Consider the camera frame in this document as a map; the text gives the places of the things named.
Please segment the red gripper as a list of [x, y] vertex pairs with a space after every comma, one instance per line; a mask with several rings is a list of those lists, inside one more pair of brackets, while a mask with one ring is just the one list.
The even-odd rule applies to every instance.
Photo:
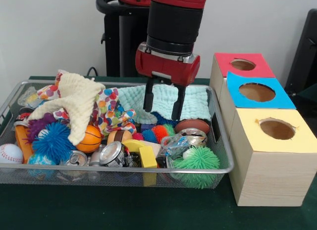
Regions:
[[177, 101], [173, 105], [171, 118], [180, 120], [186, 86], [193, 83], [199, 67], [200, 56], [168, 55], [150, 49], [145, 42], [139, 44], [135, 56], [136, 70], [139, 74], [149, 77], [145, 87], [143, 109], [150, 113], [153, 106], [154, 77], [170, 80], [178, 89]]

